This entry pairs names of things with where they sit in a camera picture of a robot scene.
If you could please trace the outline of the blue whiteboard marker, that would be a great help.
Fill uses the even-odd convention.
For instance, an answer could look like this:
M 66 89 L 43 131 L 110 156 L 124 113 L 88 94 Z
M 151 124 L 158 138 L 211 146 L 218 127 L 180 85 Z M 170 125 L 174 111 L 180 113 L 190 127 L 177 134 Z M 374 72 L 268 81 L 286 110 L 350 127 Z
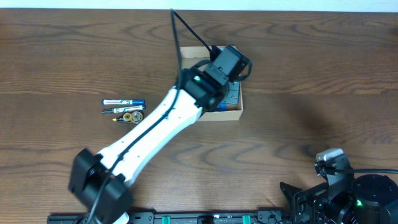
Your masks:
M 103 99 L 102 105 L 145 105 L 145 100 Z

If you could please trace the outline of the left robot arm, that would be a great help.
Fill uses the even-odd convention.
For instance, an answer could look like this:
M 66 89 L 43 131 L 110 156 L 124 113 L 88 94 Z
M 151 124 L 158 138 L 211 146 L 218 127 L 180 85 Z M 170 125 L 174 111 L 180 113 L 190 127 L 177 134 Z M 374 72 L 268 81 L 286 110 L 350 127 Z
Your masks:
M 69 190 L 89 210 L 87 223 L 127 223 L 131 185 L 146 164 L 179 132 L 215 109 L 228 85 L 246 79 L 252 62 L 234 47 L 213 46 L 210 57 L 181 68 L 158 107 L 135 128 L 97 154 L 80 151 L 73 160 Z

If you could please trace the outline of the brown cardboard box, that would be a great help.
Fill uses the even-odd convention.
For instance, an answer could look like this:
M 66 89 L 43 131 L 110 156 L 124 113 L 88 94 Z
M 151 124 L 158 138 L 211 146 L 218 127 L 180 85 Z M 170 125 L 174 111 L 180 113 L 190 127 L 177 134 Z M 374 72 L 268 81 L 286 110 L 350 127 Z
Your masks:
M 190 68 L 197 62 L 209 59 L 210 53 L 206 47 L 180 47 L 183 68 Z M 221 103 L 226 103 L 226 111 L 207 111 L 199 121 L 238 121 L 243 113 L 242 84 L 228 83 L 228 93 Z

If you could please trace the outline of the black whiteboard marker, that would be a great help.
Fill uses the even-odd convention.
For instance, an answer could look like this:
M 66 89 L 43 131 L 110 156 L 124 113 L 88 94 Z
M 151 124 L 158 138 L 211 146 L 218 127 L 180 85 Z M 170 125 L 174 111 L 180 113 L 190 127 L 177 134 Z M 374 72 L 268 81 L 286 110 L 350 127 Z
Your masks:
M 142 111 L 146 108 L 145 105 L 137 106 L 126 106 L 121 108 L 110 108 L 102 110 L 102 114 L 116 114 L 116 113 L 127 113 L 130 111 Z

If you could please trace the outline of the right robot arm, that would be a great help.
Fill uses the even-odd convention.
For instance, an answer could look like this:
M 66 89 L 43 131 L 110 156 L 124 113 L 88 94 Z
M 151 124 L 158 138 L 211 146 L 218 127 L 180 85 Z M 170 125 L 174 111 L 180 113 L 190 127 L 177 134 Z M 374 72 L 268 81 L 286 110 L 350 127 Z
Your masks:
M 314 168 L 324 183 L 302 190 L 284 182 L 290 223 L 397 223 L 396 169 L 354 169 L 341 149 L 316 155 Z

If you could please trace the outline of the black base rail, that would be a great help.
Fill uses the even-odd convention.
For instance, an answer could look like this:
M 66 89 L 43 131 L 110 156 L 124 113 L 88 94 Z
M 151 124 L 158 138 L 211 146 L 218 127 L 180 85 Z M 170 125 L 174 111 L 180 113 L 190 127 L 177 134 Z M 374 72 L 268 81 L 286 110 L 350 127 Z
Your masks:
M 227 213 L 125 213 L 114 224 L 284 224 L 292 221 L 280 210 Z

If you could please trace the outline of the blue whiteboard duster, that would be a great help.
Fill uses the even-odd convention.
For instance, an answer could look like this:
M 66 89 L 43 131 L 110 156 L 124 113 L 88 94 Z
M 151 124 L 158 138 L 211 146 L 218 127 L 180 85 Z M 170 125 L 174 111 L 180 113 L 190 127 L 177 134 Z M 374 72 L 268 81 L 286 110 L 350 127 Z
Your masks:
M 226 103 L 220 103 L 217 106 L 217 111 L 226 111 Z

